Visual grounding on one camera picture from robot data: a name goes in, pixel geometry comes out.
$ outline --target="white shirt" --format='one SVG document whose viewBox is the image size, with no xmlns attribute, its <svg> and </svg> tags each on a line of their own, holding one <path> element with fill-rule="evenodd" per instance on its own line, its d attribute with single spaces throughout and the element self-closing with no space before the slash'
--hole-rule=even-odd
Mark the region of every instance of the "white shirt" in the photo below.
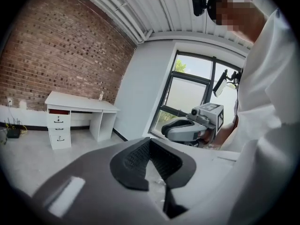
<svg viewBox="0 0 300 225">
<path fill-rule="evenodd" d="M 282 123 L 300 121 L 299 67 L 296 38 L 276 10 L 246 58 L 238 93 L 239 123 L 221 150 L 240 152 Z"/>
</svg>

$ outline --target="white ceiling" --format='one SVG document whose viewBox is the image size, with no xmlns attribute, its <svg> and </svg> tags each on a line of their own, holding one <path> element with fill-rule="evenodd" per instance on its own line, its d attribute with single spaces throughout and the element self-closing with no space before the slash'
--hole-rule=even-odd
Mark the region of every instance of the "white ceiling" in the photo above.
<svg viewBox="0 0 300 225">
<path fill-rule="evenodd" d="M 153 30 L 151 37 L 159 36 L 161 32 L 172 31 L 176 35 L 178 31 L 190 32 L 189 34 L 205 33 L 214 35 L 220 38 L 233 41 L 250 49 L 251 44 L 245 42 L 232 32 L 226 31 L 223 26 L 216 26 L 209 18 L 207 12 L 202 16 L 196 17 L 193 14 L 192 0 L 118 0 L 120 4 L 125 4 L 123 7 L 134 18 L 136 24 L 146 34 L 147 31 Z M 254 3 L 266 14 L 270 15 L 275 5 L 270 0 L 254 0 Z M 115 14 L 113 11 L 99 2 L 97 4 L 102 8 L 112 19 Z M 137 43 L 137 40 L 132 35 L 131 31 L 126 29 L 126 26 L 121 24 L 121 28 Z"/>
</svg>

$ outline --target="person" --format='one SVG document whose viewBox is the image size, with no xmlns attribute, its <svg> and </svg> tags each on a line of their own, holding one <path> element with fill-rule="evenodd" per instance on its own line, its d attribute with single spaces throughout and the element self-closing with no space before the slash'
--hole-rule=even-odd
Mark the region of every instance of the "person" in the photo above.
<svg viewBox="0 0 300 225">
<path fill-rule="evenodd" d="M 216 24 L 254 44 L 243 67 L 236 117 L 212 143 L 221 150 L 241 152 L 245 144 L 271 129 L 300 121 L 300 103 L 295 99 L 300 94 L 299 47 L 279 9 L 268 18 L 253 0 L 211 4 L 215 13 L 210 12 L 210 17 Z M 208 142 L 209 136 L 207 132 L 203 139 Z"/>
</svg>

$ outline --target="brick wall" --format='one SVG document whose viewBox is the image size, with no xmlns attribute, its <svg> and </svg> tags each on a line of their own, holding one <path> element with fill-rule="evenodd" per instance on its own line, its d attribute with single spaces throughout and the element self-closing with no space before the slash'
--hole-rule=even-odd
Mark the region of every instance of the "brick wall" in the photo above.
<svg viewBox="0 0 300 225">
<path fill-rule="evenodd" d="M 29 0 L 0 61 L 0 105 L 45 110 L 52 90 L 114 103 L 135 50 L 88 0 Z"/>
</svg>

